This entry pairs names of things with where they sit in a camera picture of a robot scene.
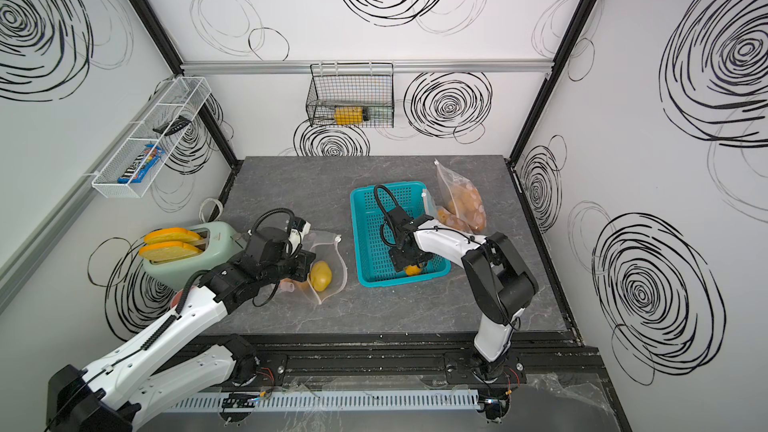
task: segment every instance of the gray countertop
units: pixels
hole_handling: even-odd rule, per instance
[[[300,292],[278,292],[262,308],[244,304],[207,334],[291,334],[477,331],[480,310],[464,271],[394,287],[366,288],[357,277],[350,193],[379,183],[424,182],[438,204],[435,157],[247,157],[220,220],[245,231],[265,211],[288,207],[315,230],[342,236],[339,252],[348,268],[344,290],[321,305]],[[488,216],[485,234],[507,235],[533,271],[541,291],[522,316],[521,330],[565,330],[523,210],[501,156],[438,156],[441,164],[472,180]],[[284,226],[284,217],[264,225]],[[271,287],[262,289],[262,302]]]

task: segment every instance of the white wire basket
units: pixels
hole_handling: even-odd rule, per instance
[[[152,185],[158,172],[165,166],[184,133],[197,118],[197,113],[210,96],[210,87],[205,77],[177,77],[157,103],[141,118],[129,137],[112,155],[107,164],[96,174],[92,181],[93,188],[107,198],[141,198]],[[180,117],[189,123],[176,133],[170,133],[172,125]],[[150,152],[138,163],[142,151]],[[153,164],[139,179],[131,175],[120,183],[118,180],[126,174],[128,168],[141,169],[147,159],[158,154],[157,163]]]

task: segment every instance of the wire basket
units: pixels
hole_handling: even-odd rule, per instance
[[[394,127],[393,64],[317,63],[310,70],[306,115],[312,126]]]
[[[141,198],[210,96],[204,77],[177,77],[96,174],[91,185],[104,197]],[[156,156],[157,162],[151,163]],[[147,168],[138,178],[137,170]]]

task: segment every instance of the blue basket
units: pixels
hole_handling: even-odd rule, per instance
[[[424,213],[422,190],[423,182],[395,182],[384,184],[397,198],[411,217]],[[379,236],[379,228],[384,223],[384,215],[373,198],[373,187],[356,188],[350,194],[352,205],[352,228],[355,233],[355,255],[357,258],[357,277],[366,287],[389,287],[390,285],[410,284],[426,281],[446,275],[451,270],[451,263],[443,257],[435,256],[419,275],[409,277],[404,271],[396,271],[389,259],[389,246]],[[395,206],[389,196],[379,193],[384,208]],[[394,242],[388,227],[384,227],[387,240]]]

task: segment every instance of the aluminum rail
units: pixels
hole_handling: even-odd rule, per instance
[[[228,60],[184,62],[181,69],[188,76],[249,75],[261,73],[310,73],[312,64],[322,63],[331,72],[338,64],[339,73],[377,72],[377,65],[394,64],[396,73],[422,72],[543,72],[552,71],[550,59],[480,59],[480,60]]]

